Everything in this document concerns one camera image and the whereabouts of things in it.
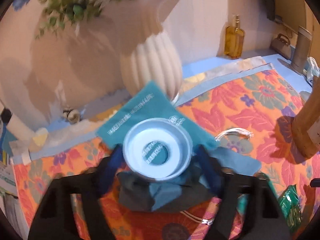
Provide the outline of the dark blue grey cloth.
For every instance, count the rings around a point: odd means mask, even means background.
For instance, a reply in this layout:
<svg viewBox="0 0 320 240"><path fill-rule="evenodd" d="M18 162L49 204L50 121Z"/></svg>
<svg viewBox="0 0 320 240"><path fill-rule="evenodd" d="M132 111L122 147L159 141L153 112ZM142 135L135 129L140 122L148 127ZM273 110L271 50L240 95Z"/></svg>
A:
<svg viewBox="0 0 320 240"><path fill-rule="evenodd" d="M237 174L252 176L261 168L261 162L228 148L208 151L224 168ZM120 183L118 202L131 211L177 213L213 198L197 157L177 178L165 182L149 182L131 171L117 174Z"/></svg>

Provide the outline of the white tape roll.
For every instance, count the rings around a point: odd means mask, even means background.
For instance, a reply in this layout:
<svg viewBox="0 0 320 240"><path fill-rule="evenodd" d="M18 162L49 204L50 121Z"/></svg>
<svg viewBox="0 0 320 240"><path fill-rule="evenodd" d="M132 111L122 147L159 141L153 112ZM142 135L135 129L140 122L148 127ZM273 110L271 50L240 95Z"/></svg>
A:
<svg viewBox="0 0 320 240"><path fill-rule="evenodd" d="M189 166L193 141L182 126L164 118L139 122L125 135L124 160L136 175L149 181L167 181Z"/></svg>

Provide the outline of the teal drawstring pouch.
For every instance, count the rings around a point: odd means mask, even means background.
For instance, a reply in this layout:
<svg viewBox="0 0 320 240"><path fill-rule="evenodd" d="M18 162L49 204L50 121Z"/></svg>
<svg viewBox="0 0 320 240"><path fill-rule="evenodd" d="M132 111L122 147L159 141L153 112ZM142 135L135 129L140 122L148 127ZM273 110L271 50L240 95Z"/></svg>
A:
<svg viewBox="0 0 320 240"><path fill-rule="evenodd" d="M112 118L107 120L96 131L96 135L101 137L109 148L113 148L124 142L126 133L133 126L151 118L163 118L171 124L183 128L188 132L195 146L203 145L209 151L219 146L219 143L211 134L176 110L167 96L153 81L149 82Z"/></svg>

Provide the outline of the green snack packet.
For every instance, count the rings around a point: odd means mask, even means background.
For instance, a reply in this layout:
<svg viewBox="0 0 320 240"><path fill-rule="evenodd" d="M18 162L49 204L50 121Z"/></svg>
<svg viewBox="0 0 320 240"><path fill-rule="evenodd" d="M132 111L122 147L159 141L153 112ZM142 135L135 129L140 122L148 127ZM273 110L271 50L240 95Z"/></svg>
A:
<svg viewBox="0 0 320 240"><path fill-rule="evenodd" d="M303 220L296 185L289 185L278 198L278 203L286 219L290 233L294 234L301 226Z"/></svg>

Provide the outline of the floral orange table cloth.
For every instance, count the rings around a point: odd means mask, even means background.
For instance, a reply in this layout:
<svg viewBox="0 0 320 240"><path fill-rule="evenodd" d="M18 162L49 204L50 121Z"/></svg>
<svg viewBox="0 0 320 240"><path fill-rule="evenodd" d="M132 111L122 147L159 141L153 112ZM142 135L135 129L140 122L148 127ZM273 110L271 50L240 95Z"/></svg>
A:
<svg viewBox="0 0 320 240"><path fill-rule="evenodd" d="M319 207L319 189L310 181L319 177L319 155L304 159L291 135L291 122L302 108L299 94L275 70L265 70L220 85L181 105L178 110L212 135L233 127L253 133L251 139L229 135L223 147L261 162L277 194L295 185L304 229ZM79 174L97 165L109 150L100 138L78 144L54 157L15 165L22 213L31 224L48 184L58 173ZM202 239L205 225L178 213L131 212L118 204L119 184L105 195L102 208L117 239Z"/></svg>

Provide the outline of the bamboo pen holder cup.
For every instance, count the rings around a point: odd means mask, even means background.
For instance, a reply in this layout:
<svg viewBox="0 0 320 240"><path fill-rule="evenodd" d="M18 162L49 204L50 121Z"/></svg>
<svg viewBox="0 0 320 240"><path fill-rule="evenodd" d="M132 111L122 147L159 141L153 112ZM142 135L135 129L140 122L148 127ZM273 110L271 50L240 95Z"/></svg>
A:
<svg viewBox="0 0 320 240"><path fill-rule="evenodd" d="M306 159L319 152L319 77L313 80L312 93L292 122L292 137Z"/></svg>

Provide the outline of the light blue tissue pack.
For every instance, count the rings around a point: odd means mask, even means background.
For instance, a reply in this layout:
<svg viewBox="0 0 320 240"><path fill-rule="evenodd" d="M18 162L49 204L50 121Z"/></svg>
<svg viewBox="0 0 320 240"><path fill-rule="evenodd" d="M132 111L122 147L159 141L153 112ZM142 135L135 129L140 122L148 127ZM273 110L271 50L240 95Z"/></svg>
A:
<svg viewBox="0 0 320 240"><path fill-rule="evenodd" d="M319 77L319 67L316 60L313 57L308 57L307 64L308 64L308 68L307 68L306 80L311 86L313 86L314 77Z"/></svg>

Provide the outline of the small brown handbag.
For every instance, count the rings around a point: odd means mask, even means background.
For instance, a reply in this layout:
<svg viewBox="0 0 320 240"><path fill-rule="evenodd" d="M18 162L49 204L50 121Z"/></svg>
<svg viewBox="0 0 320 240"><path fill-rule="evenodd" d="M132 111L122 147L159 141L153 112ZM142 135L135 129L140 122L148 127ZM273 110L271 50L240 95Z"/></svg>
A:
<svg viewBox="0 0 320 240"><path fill-rule="evenodd" d="M270 48L285 59L290 60L292 54L290 44L289 38L286 35L279 33L277 37L271 41Z"/></svg>

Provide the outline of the amber glass bottle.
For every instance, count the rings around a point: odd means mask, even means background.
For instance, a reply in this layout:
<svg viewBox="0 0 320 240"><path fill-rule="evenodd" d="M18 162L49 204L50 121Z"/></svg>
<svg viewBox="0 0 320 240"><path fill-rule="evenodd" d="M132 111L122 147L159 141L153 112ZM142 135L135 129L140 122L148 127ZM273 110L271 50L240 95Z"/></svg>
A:
<svg viewBox="0 0 320 240"><path fill-rule="evenodd" d="M231 25L226 27L224 55L238 59L242 55L245 32L240 28L240 16L235 15Z"/></svg>

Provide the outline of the grey tall tumbler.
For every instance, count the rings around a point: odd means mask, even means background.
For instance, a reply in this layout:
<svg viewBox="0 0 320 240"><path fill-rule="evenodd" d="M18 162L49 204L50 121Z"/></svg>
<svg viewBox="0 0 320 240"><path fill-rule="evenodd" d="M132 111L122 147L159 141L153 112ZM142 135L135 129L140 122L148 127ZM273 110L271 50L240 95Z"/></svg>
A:
<svg viewBox="0 0 320 240"><path fill-rule="evenodd" d="M300 75L303 72L307 58L309 56L311 41L312 34L302 26L299 26L297 43L291 61L291 68Z"/></svg>

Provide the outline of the white ribbed flower vase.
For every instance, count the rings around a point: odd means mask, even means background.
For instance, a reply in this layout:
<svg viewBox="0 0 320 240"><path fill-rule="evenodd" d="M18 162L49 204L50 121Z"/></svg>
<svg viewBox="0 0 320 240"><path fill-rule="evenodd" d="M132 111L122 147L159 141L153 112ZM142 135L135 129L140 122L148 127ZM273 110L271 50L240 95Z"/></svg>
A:
<svg viewBox="0 0 320 240"><path fill-rule="evenodd" d="M105 7L116 25L123 84L131 96L154 81L169 100L180 90L182 63L159 19L167 0L112 0Z"/></svg>

